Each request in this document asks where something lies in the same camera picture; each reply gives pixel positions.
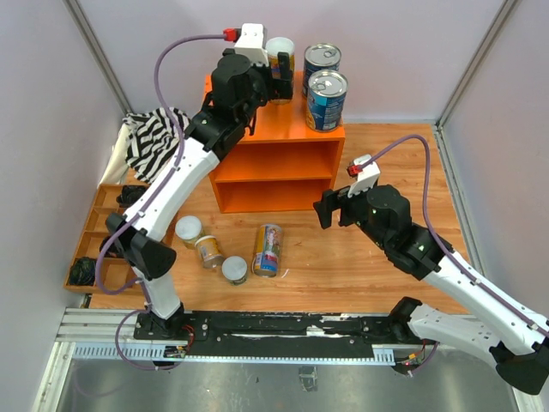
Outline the yellow can with white lid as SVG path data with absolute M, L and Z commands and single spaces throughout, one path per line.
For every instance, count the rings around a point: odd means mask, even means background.
M 266 51 L 277 93 L 273 103 L 288 104 L 293 98 L 295 45 L 289 38 L 274 37 L 267 41 Z

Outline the blue yellow tin can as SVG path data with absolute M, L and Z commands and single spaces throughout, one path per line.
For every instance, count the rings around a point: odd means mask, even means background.
M 336 70 L 319 70 L 308 81 L 306 124 L 318 132 L 330 132 L 342 124 L 348 81 Z

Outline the tall blue colourful can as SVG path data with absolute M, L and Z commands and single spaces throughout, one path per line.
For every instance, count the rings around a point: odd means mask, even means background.
M 255 249 L 251 269 L 257 276 L 275 277 L 278 274 L 281 250 L 282 229 L 275 224 L 259 227 L 256 235 Z

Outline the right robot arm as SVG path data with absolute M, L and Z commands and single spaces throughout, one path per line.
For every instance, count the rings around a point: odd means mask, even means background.
M 445 292 L 478 323 L 453 318 L 412 298 L 392 310 L 413 335 L 450 345 L 493 367 L 509 385 L 540 394 L 548 378 L 548 319 L 480 275 L 445 240 L 413 222 L 410 202 L 391 185 L 353 195 L 327 190 L 313 204 L 322 228 L 339 211 L 342 227 L 357 226 L 400 271 Z

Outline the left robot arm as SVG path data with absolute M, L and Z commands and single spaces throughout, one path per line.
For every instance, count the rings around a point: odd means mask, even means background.
M 256 111 L 271 100 L 293 97 L 288 53 L 277 56 L 279 72 L 243 54 L 224 50 L 211 75 L 211 90 L 186 128 L 180 148 L 145 193 L 120 215 L 106 220 L 110 239 L 134 270 L 147 296 L 147 317 L 164 336 L 184 327 L 184 306 L 170 269 L 177 253 L 163 243 L 166 230 L 196 186 L 246 134 L 253 134 Z

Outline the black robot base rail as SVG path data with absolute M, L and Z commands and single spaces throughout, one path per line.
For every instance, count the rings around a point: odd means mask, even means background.
M 306 312 L 195 311 L 171 321 L 139 314 L 133 337 L 173 342 L 189 337 L 192 355 L 231 358 L 365 358 L 377 344 L 422 344 L 389 316 Z

